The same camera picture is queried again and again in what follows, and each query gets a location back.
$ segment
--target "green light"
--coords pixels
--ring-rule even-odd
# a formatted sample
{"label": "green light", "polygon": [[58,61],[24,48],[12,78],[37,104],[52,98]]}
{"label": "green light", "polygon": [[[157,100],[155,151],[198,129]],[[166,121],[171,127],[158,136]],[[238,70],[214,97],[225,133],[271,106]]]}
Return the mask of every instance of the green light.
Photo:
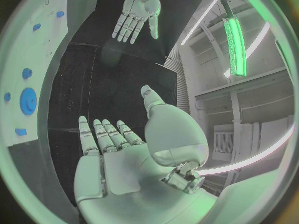
{"label": "green light", "polygon": [[238,19],[223,20],[229,48],[230,73],[246,76],[246,51]]}

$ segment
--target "blue knob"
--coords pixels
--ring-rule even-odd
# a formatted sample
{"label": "blue knob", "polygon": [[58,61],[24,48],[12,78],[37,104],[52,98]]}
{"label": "blue knob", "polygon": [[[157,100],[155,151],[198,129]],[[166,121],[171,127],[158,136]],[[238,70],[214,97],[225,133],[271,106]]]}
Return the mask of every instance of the blue knob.
{"label": "blue knob", "polygon": [[32,76],[32,70],[29,68],[25,68],[23,70],[22,76],[23,76],[23,79],[28,79],[30,76]]}
{"label": "blue knob", "polygon": [[34,26],[33,26],[33,31],[35,31],[35,30],[39,30],[40,27],[41,27],[41,24],[40,24],[40,23],[34,25]]}
{"label": "blue knob", "polygon": [[27,135],[27,130],[25,128],[15,128],[14,131],[18,136]]}
{"label": "blue knob", "polygon": [[10,101],[10,93],[9,92],[5,93],[4,100],[5,101]]}
{"label": "blue knob", "polygon": [[32,115],[36,109],[37,98],[33,88],[26,88],[20,97],[20,107],[25,115]]}
{"label": "blue knob", "polygon": [[64,12],[63,11],[58,11],[57,14],[56,14],[56,16],[58,18],[60,18],[60,17],[64,16]]}

